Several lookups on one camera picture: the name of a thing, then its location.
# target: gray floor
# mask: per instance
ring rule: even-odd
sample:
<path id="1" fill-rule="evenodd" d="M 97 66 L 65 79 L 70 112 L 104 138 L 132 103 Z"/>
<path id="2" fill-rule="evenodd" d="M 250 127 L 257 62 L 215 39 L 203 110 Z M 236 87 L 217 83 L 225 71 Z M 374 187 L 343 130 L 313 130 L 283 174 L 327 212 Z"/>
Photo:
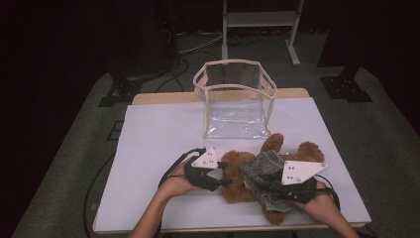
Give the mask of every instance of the gray floor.
<path id="1" fill-rule="evenodd" d="M 420 139 L 385 94 L 380 82 L 364 69 L 356 75 L 360 87 L 373 102 L 349 103 L 330 99 L 321 76 L 337 75 L 340 67 L 316 67 L 326 35 L 298 34 L 295 47 L 302 65 L 291 65 L 284 39 L 286 35 L 245 39 L 257 41 L 247 47 L 230 47 L 231 59 L 259 61 L 277 87 L 304 87 L 324 118 L 360 194 L 372 223 L 369 228 L 377 237 L 418 237 L 420 217 Z M 183 50 L 198 46 L 208 37 L 179 37 Z M 184 61 L 173 72 L 185 91 L 193 89 L 192 76 L 209 60 L 220 57 L 220 46 L 213 46 L 182 57 Z M 142 92 L 154 92 L 170 74 L 144 84 Z M 84 229 L 83 209 L 90 237 L 126 237 L 127 234 L 98 235 L 92 226 L 96 209 L 109 174 L 108 159 L 117 147 L 118 132 L 109 135 L 114 124 L 124 120 L 128 103 L 98 107 L 112 85 L 109 74 L 98 78 L 63 141 L 14 237 L 88 237 Z M 161 88 L 179 91 L 173 80 Z M 366 228 L 360 229 L 369 233 Z M 335 237 L 328 229 L 303 230 L 304 237 Z M 226 237 L 225 234 L 179 234 L 175 237 Z M 291 237 L 289 232 L 247 232 L 235 237 Z"/>

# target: dark background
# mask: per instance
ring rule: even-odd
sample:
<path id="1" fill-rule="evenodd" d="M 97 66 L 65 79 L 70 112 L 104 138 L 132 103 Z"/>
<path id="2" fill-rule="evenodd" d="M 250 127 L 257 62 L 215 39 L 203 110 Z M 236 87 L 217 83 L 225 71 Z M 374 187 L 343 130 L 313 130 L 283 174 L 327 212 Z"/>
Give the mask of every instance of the dark background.
<path id="1" fill-rule="evenodd" d="M 419 132 L 414 4 L 306 0 L 299 32 L 330 30 L 319 66 L 359 63 L 379 78 Z M 295 5 L 229 1 L 234 11 Z M 176 48 L 164 44 L 160 30 L 221 31 L 222 1 L 8 0 L 0 2 L 0 11 L 0 236 L 9 237 L 96 80 L 111 69 L 122 75 L 168 69 Z"/>

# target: teddy bear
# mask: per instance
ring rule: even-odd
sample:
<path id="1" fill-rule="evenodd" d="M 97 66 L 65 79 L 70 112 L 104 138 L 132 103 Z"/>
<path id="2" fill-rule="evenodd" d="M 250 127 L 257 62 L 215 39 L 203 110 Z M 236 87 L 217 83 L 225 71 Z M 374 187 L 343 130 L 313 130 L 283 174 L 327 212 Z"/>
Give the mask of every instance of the teddy bear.
<path id="1" fill-rule="evenodd" d="M 284 136 L 280 133 L 270 135 L 262 144 L 261 153 L 273 151 L 278 154 L 283 145 Z M 281 154 L 284 161 L 303 161 L 324 163 L 324 155 L 319 147 L 312 142 L 304 142 L 299 145 L 297 152 L 294 154 Z M 222 188 L 222 196 L 229 203 L 256 201 L 256 193 L 249 188 L 244 180 L 241 165 L 255 159 L 256 155 L 249 152 L 229 151 L 223 155 L 221 161 L 227 164 L 223 169 L 223 179 L 231 179 L 232 182 L 224 185 Z M 285 211 L 267 209 L 264 204 L 262 206 L 262 214 L 273 225 L 283 222 Z"/>

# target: transparent storage bin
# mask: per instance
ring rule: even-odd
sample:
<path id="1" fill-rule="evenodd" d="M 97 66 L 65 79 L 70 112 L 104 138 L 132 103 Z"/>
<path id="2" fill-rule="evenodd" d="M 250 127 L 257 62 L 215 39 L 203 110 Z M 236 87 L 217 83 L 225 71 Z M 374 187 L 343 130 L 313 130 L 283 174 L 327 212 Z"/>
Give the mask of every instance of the transparent storage bin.
<path id="1" fill-rule="evenodd" d="M 206 139 L 262 139 L 277 88 L 257 61 L 206 62 L 195 74 L 195 93 L 205 101 Z"/>

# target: person's right arm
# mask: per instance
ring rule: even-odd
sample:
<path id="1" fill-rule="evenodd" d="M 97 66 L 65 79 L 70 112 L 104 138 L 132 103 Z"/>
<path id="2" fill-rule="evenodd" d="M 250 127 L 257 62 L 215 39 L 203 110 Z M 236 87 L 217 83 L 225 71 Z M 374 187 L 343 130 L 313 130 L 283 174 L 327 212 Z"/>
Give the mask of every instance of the person's right arm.
<path id="1" fill-rule="evenodd" d="M 317 188 L 324 188 L 325 184 L 317 181 Z M 315 221 L 326 224 L 333 229 L 340 237 L 356 238 L 359 237 L 355 229 L 343 216 L 330 193 L 318 193 L 306 204 L 294 202 L 294 204 L 308 213 Z"/>

